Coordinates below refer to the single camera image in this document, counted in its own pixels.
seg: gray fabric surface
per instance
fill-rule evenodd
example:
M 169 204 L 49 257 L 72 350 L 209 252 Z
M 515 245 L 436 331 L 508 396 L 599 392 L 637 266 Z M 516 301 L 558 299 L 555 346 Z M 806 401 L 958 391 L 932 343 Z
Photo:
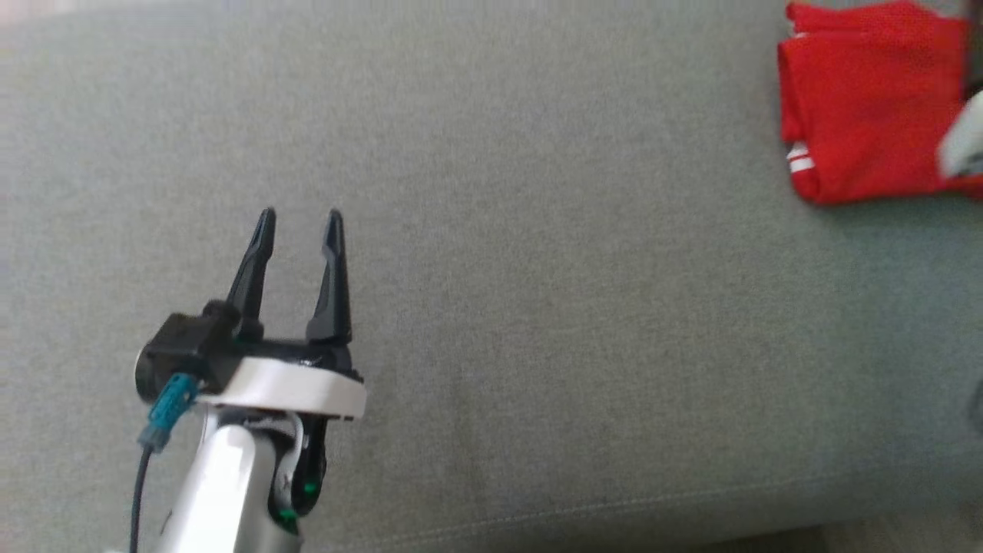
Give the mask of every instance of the gray fabric surface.
M 983 497 L 983 212 L 792 193 L 782 2 L 241 3 L 2 30 L 3 540 L 122 548 L 136 352 L 346 215 L 364 420 L 306 551 L 618 550 Z M 154 461 L 145 546 L 194 454 Z

